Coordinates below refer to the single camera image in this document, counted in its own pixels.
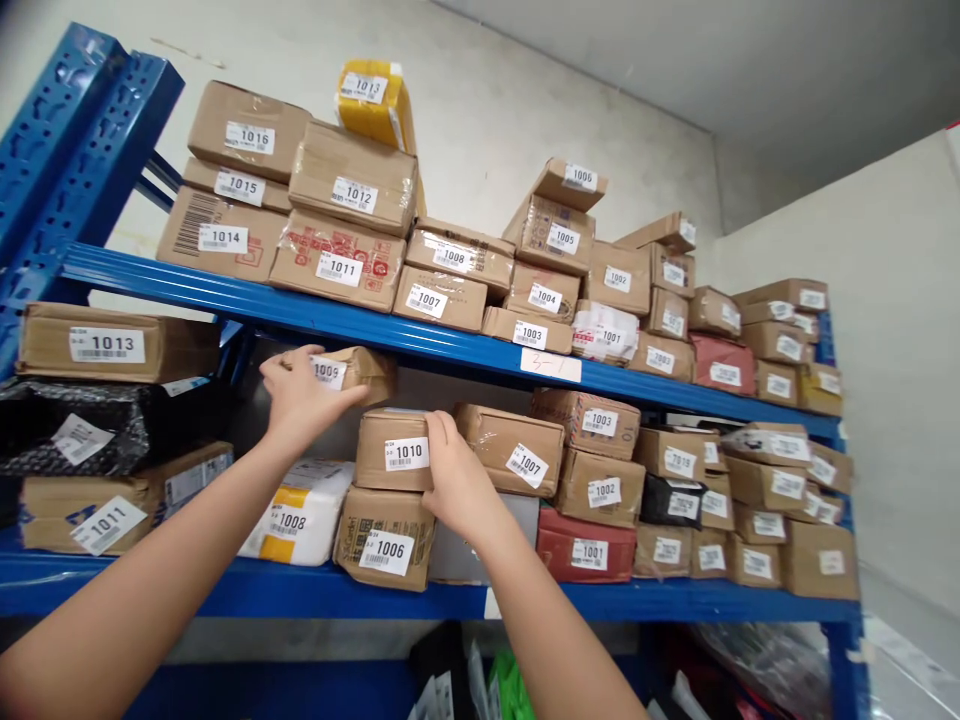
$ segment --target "red package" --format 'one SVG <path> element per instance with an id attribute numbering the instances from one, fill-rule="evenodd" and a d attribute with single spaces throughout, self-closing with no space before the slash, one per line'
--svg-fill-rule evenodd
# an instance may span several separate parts
<path id="1" fill-rule="evenodd" d="M 753 351 L 729 340 L 690 333 L 697 358 L 693 382 L 737 395 L 756 395 Z"/>
<path id="2" fill-rule="evenodd" d="M 537 554 L 557 582 L 630 582 L 637 533 L 564 517 L 540 508 Z"/>

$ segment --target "white wall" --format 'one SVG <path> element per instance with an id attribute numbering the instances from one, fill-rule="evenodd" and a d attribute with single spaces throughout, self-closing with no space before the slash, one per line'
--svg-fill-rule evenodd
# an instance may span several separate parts
<path id="1" fill-rule="evenodd" d="M 860 557 L 960 615 L 960 179 L 944 132 L 710 248 L 730 292 L 830 285 Z"/>

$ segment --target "storage shelving unit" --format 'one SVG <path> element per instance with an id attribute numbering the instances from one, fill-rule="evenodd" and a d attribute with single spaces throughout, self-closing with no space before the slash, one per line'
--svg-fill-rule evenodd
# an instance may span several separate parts
<path id="1" fill-rule="evenodd" d="M 104 249 L 133 189 L 160 207 L 172 204 L 142 173 L 150 171 L 171 191 L 179 186 L 154 146 L 182 87 L 164 59 L 128 54 L 116 39 L 80 25 L 67 30 L 0 144 L 0 377 L 12 372 L 27 303 L 86 304 L 89 290 L 99 288 L 215 313 L 230 358 L 221 368 L 226 374 L 235 374 L 244 339 L 256 328 L 276 328 L 362 343 L 412 367 L 498 384 L 576 386 L 645 410 L 800 423 L 820 442 L 843 449 L 832 418 L 590 361 L 570 361 L 580 363 L 579 382 L 558 380 L 536 373 L 543 358 L 535 352 L 499 340 Z M 826 346 L 832 354 L 829 339 Z M 109 562 L 25 551 L 16 529 L 0 531 L 0 615 L 49 613 Z M 858 661 L 859 603 L 725 580 L 565 585 L 564 591 L 588 620 L 819 622 L 830 643 L 834 716 L 869 717 L 867 672 Z M 331 567 L 237 560 L 201 614 L 466 620 L 483 619 L 486 607 L 485 588 L 431 584 L 411 594 L 360 585 Z"/>

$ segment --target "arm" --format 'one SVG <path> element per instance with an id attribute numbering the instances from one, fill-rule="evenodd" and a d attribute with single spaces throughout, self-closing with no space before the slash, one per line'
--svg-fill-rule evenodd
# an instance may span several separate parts
<path id="1" fill-rule="evenodd" d="M 0 715 L 119 718 L 213 590 L 317 435 L 366 387 L 317 382 L 308 345 L 261 366 L 266 435 L 170 520 L 110 564 L 0 657 Z"/>
<path id="2" fill-rule="evenodd" d="M 427 425 L 434 490 L 423 504 L 483 561 L 537 717 L 647 720 L 620 669 L 530 547 L 453 418 L 430 413 Z"/>

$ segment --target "ceiling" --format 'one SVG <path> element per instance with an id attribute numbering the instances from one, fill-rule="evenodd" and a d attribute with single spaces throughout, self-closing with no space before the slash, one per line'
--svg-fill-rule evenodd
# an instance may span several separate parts
<path id="1" fill-rule="evenodd" d="M 960 119 L 957 0 L 434 0 L 827 183 Z"/>

